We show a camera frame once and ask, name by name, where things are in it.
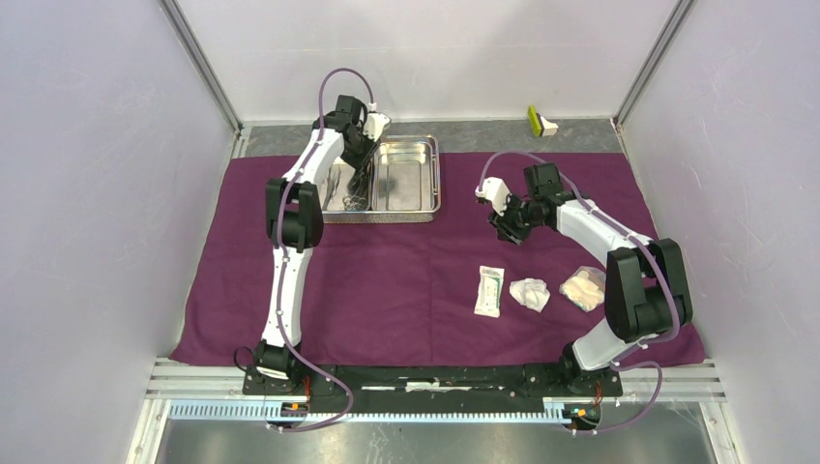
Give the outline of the white gauze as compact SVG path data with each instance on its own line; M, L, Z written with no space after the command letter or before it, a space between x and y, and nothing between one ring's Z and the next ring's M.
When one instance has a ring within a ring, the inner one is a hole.
M509 293L519 305L537 313L543 311L551 296L546 282L536 278L513 281L509 286Z

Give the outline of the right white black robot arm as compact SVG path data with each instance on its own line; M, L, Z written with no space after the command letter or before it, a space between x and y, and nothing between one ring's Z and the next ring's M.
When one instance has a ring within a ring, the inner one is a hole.
M561 387L583 394L598 374L623 369L622 360L653 343L668 342L693 317L683 252L672 239L653 240L607 214L556 164L523 171L527 195L483 175L476 189L492 212L499 240L521 244L537 227L548 226L580 244L604 266L603 318L569 343L558 362Z

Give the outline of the white sterile packet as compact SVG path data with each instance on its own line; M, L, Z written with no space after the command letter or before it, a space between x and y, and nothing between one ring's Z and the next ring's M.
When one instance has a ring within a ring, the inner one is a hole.
M480 266L479 273L480 281L477 299L474 304L474 313L480 316L499 318L505 270Z

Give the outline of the metal instrument tray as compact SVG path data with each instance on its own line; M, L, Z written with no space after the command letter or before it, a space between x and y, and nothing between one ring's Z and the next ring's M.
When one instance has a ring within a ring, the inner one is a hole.
M385 135L371 160L369 209L346 212L342 196L355 171L336 159L319 187L323 218L330 224L418 223L432 221L441 206L440 156L436 138Z

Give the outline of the beige gauze roll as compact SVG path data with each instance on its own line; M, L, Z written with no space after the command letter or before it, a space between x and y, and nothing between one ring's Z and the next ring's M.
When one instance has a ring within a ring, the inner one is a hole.
M604 302L605 273L581 266L560 285L559 292L584 312L591 312Z

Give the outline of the purple cloth wrap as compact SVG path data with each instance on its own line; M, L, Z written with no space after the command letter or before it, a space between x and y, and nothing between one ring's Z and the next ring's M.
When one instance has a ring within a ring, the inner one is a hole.
M547 228L521 245L498 240L490 207L475 198L482 175L526 190L521 155L445 154L443 203L434 220L329 224L312 254L302 304L302 354L317 364L510 365L555 362L563 348L603 318L584 312L559 286L594 257ZM229 366L261 339L273 283L265 187L291 157L235 159L186 304L174 361ZM500 317L474 313L480 266L505 270ZM546 282L541 313L518 304L513 281Z

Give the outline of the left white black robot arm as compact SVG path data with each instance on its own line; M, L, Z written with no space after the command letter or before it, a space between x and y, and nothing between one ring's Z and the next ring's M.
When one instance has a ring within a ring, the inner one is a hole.
M342 160L357 172L366 166L391 123L375 101L338 97L335 108L313 123L310 140L293 166L265 187L266 231L274 273L268 319L244 368L246 395L296 392L310 365L299 351L308 266L324 232L319 186Z

